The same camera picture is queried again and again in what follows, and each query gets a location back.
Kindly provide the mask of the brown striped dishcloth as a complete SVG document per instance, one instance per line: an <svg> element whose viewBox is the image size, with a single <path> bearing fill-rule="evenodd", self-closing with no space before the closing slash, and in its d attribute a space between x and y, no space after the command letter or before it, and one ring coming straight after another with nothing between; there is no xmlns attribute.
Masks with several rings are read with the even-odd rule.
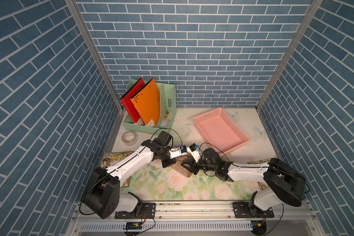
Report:
<svg viewBox="0 0 354 236"><path fill-rule="evenodd" d="M188 171L186 168L184 168L181 164L183 163L184 160L188 159L190 156L185 155L177 159L176 163L172 165L172 168L176 170L178 173L183 175L184 177L191 177L192 173Z"/></svg>

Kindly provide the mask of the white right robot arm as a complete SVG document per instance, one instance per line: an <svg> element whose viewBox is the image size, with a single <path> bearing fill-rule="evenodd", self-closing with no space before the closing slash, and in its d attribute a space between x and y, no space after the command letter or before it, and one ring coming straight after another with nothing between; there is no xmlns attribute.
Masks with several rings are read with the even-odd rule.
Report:
<svg viewBox="0 0 354 236"><path fill-rule="evenodd" d="M266 211L287 204L300 207L305 194L306 178L278 158L267 163L237 164L223 160L214 149L208 148L182 162L182 167L193 174L199 171L213 172L224 182L252 181L263 183L267 188L253 193L249 207Z"/></svg>

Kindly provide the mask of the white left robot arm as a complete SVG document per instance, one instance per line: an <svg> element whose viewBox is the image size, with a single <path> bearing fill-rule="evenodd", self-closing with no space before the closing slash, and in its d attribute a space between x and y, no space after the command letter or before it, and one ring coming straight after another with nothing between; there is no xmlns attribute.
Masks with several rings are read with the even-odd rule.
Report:
<svg viewBox="0 0 354 236"><path fill-rule="evenodd" d="M136 171L156 159L167 167L173 165L176 161L172 159L172 146L169 145L172 143L172 135L161 131L155 139L143 141L136 151L114 166L94 169L83 192L82 203L102 219L114 212L138 216L142 199L134 193L121 195L120 188Z"/></svg>

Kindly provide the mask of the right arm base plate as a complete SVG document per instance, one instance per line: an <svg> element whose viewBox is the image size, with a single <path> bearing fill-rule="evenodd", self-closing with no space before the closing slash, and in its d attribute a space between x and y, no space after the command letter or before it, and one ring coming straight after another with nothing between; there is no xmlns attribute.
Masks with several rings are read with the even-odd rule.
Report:
<svg viewBox="0 0 354 236"><path fill-rule="evenodd" d="M272 208L263 211L256 206L249 206L249 202L238 201L232 203L235 218L274 218L274 212Z"/></svg>

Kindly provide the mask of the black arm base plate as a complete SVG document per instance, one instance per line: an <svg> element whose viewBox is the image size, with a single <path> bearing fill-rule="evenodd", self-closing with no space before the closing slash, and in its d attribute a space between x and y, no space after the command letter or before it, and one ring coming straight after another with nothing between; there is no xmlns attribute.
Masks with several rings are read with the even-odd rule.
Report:
<svg viewBox="0 0 354 236"><path fill-rule="evenodd" d="M118 211L115 213L115 219L145 219L147 216L154 218L156 212L156 203L140 203L132 212Z"/></svg>

